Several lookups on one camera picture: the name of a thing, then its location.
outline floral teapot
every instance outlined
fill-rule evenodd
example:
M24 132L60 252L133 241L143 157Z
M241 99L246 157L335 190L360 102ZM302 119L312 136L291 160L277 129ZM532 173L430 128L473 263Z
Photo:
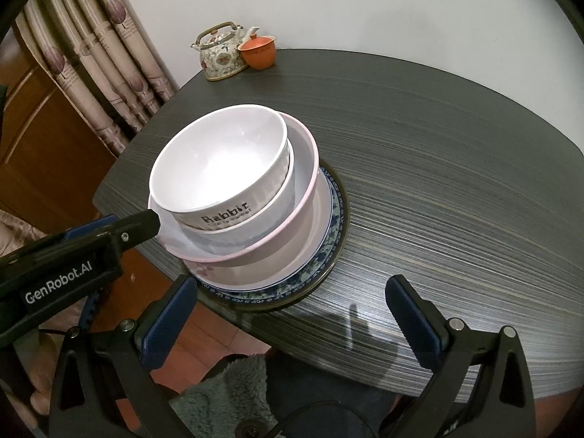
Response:
M218 30L227 26L230 26L232 31L218 33ZM191 47L200 52L201 67L207 80L221 80L246 69L247 64L239 54L237 46L249 40L258 29L252 26L246 32L243 26L227 21L199 34ZM211 37L201 42L207 35Z

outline dark wood grain table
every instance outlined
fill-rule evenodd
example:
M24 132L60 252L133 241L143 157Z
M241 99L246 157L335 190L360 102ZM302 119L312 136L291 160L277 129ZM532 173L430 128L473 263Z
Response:
M94 198L100 212L146 208L150 169L168 140L201 115L241 103L290 113L310 128L347 190L351 224L337 265L305 300L269 314L236 314L203 298L208 307L326 370L419 393L429 374L384 301L387 278L402 273L446 318L493 331L514 325L536 397L582 385L584 158L559 131L441 70L281 50L262 72L192 78L106 176ZM180 273L155 241L139 249L170 278Z

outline teapot spout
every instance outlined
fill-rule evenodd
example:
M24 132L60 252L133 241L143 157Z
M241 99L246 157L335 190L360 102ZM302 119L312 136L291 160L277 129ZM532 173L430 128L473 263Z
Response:
M246 41L249 41L252 38L252 34L256 34L256 31L258 31L258 29L259 29L258 26L252 26L249 30L247 30L247 33L245 33L245 36L241 40L241 44L243 44Z

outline wooden cabinet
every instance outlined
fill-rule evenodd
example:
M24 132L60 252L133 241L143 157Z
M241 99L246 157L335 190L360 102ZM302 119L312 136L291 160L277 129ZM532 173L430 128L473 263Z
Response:
M0 209L47 234L90 221L115 157L34 60L16 31L0 43L8 86L0 141Z

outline orange lidded bowl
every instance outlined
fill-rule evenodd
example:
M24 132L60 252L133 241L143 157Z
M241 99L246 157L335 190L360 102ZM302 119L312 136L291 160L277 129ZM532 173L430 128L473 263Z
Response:
M239 46L239 52L244 61L253 69L267 69L276 58L276 44L274 36L251 35L251 39Z

